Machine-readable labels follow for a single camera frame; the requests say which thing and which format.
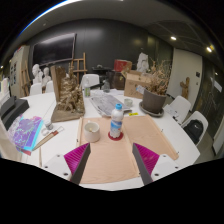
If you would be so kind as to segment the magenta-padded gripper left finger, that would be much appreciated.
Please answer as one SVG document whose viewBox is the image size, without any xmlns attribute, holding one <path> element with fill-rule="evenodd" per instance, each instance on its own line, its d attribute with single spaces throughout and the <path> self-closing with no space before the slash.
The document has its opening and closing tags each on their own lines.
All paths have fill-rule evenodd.
<svg viewBox="0 0 224 224">
<path fill-rule="evenodd" d="M 76 185 L 80 184 L 91 149 L 81 145 L 65 155 L 57 154 L 43 165 L 43 169 Z"/>
</svg>

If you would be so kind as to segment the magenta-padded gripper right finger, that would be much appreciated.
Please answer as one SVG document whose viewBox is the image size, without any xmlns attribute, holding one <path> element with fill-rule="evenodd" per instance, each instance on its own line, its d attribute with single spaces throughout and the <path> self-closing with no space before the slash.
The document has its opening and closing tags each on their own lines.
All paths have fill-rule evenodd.
<svg viewBox="0 0 224 224">
<path fill-rule="evenodd" d="M 132 153 L 137 162 L 144 185 L 159 180 L 181 169 L 181 167 L 167 154 L 158 155 L 137 143 L 133 144 Z"/>
</svg>

